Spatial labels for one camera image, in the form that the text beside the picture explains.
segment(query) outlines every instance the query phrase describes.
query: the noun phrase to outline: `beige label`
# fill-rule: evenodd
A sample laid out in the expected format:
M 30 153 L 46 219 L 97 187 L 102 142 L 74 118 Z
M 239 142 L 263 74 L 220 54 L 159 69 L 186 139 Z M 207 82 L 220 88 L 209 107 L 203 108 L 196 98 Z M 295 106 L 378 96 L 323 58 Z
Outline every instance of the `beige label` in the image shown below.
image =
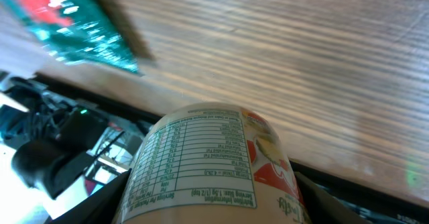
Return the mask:
M 277 144 L 265 120 L 236 106 L 205 104 L 169 114 L 145 139 L 117 223 L 218 223 L 206 218 L 230 214 L 307 223 Z

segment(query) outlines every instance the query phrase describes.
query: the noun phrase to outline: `wire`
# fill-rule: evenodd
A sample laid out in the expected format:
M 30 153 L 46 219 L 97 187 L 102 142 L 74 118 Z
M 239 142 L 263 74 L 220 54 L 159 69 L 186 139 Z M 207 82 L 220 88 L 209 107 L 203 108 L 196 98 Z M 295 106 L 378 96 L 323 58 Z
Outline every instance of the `wire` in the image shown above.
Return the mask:
M 94 159 L 96 160 L 96 159 L 98 159 L 102 154 L 104 154 L 105 152 L 106 152 L 106 150 L 108 149 L 108 148 L 110 148 L 110 146 L 112 146 L 112 144 L 114 144 L 123 134 L 124 134 L 125 132 L 124 131 L 122 131 L 121 133 L 119 133 L 109 144 L 107 144 L 107 146 L 103 149 L 103 150 L 101 150 L 101 152 L 99 152 L 95 157 L 94 157 Z

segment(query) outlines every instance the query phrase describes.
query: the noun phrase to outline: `shiny plastic wrapper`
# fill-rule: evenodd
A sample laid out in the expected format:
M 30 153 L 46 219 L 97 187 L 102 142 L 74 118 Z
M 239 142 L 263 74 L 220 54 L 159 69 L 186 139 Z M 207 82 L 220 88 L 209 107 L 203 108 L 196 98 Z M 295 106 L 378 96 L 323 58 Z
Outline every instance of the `shiny plastic wrapper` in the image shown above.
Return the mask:
M 138 73 L 137 61 L 95 0 L 2 0 L 66 64 L 96 62 Z

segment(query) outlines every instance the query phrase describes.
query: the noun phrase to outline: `wooden table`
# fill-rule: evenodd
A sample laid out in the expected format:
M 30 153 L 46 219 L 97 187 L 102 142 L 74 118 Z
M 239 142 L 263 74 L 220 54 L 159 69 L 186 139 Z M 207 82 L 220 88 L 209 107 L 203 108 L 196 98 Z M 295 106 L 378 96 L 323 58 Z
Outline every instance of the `wooden table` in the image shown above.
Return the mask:
M 429 206 L 429 0 L 103 2 L 147 43 L 146 76 L 55 62 L 4 9 L 2 68 L 157 114 L 238 104 L 272 123 L 289 158 Z

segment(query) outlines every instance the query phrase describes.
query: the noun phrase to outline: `black cable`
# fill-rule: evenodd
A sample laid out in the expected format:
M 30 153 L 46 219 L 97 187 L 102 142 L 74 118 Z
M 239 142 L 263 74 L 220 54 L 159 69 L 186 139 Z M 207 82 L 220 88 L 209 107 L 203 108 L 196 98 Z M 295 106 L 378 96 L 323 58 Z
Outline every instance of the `black cable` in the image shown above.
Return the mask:
M 121 133 L 119 133 L 109 144 L 107 144 L 107 146 L 103 149 L 103 150 L 101 150 L 101 152 L 100 153 L 98 153 L 95 157 L 94 157 L 94 159 L 96 160 L 96 159 L 98 159 L 102 154 L 104 154 L 105 152 L 106 152 L 106 150 L 108 149 L 108 148 L 110 148 L 110 146 L 112 146 L 112 144 L 114 144 L 123 134 L 124 134 L 125 132 L 124 131 L 122 131 Z

